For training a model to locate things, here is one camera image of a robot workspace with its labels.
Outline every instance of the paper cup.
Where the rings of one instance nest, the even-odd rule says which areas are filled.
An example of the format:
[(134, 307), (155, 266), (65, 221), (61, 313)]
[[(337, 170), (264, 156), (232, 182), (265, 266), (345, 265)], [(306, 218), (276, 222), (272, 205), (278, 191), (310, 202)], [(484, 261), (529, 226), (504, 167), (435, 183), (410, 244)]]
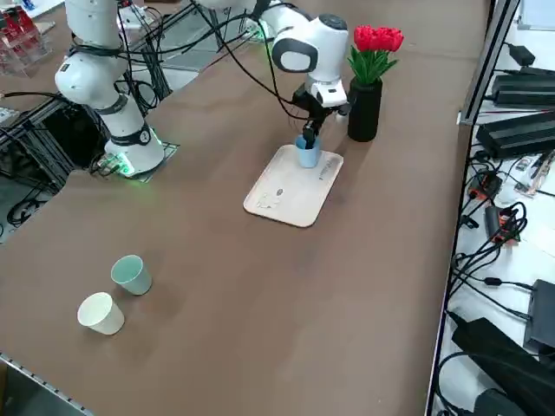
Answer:
[(99, 292), (83, 301), (77, 311), (77, 321), (83, 327), (104, 335), (113, 335), (121, 329), (125, 318), (112, 296)]
[(112, 266), (112, 280), (134, 295), (144, 295), (153, 284), (142, 258), (134, 254), (122, 257)]
[(314, 146), (311, 149), (306, 149), (306, 140), (302, 135), (299, 135), (295, 140), (295, 147), (297, 148), (298, 163), (302, 167), (312, 168), (318, 164), (320, 155), (320, 139), (316, 138)]

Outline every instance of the green light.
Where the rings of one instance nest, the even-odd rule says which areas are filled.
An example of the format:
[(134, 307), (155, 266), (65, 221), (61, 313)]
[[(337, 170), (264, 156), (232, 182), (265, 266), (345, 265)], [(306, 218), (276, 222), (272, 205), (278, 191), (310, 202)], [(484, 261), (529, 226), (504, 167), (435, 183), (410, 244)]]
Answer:
[(133, 168), (133, 165), (131, 165), (131, 163), (129, 162), (129, 159), (127, 158), (125, 153), (118, 153), (117, 158), (121, 162), (121, 174), (125, 176), (133, 175), (135, 170)]

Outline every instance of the metal frame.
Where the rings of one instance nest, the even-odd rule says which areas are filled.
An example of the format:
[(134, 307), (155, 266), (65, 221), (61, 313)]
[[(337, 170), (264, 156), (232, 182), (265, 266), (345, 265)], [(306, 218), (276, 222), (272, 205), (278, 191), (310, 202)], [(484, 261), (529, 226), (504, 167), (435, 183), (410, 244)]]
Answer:
[(82, 414), (85, 414), (87, 416), (94, 416), (93, 413), (90, 412), (85, 406), (80, 405), (75, 400), (73, 400), (70, 397), (66, 396), (65, 394), (61, 393), (60, 390), (58, 390), (54, 386), (50, 385), (49, 383), (47, 383), (43, 379), (39, 378), (36, 374), (30, 372), (24, 366), (22, 366), (19, 363), (13, 361), (8, 355), (0, 352), (0, 360), (5, 362), (8, 366), (12, 367), (13, 369), (18, 371), (19, 373), (26, 376), (30, 380), (33, 380), (40, 387), (46, 388), (49, 392), (51, 392), (52, 394), (57, 396), (59, 399), (62, 399), (63, 401), (68, 403), (70, 406), (72, 406), (78, 412), (81, 412)]
[(497, 2), (491, 24), (486, 33), (486, 40), (478, 60), (478, 66), (474, 71), (467, 98), (460, 111), (461, 124), (472, 126), (476, 122), (484, 94), (487, 91), (501, 47), (511, 27), (519, 3), (520, 0), (499, 0)]

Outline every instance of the plug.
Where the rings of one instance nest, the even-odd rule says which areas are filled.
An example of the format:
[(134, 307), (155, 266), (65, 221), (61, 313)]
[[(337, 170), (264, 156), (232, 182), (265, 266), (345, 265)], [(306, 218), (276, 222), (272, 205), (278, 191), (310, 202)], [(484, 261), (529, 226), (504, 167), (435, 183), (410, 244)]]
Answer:
[(521, 67), (529, 67), (536, 61), (536, 56), (530, 52), (526, 46), (515, 46), (508, 43), (509, 55), (516, 61)]

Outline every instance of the red object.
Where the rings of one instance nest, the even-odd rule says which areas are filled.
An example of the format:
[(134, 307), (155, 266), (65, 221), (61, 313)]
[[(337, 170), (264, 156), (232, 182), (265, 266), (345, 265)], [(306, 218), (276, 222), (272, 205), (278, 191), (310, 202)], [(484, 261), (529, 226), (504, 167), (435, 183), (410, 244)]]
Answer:
[(402, 32), (396, 28), (375, 29), (369, 25), (363, 25), (355, 29), (355, 45), (361, 52), (365, 50), (396, 52), (403, 40)]
[(17, 6), (17, 15), (19, 17), (19, 23), (23, 29), (24, 33), (33, 32), (36, 30), (36, 26), (33, 23), (33, 20), (29, 17), (29, 15), (23, 10), (23, 7)]

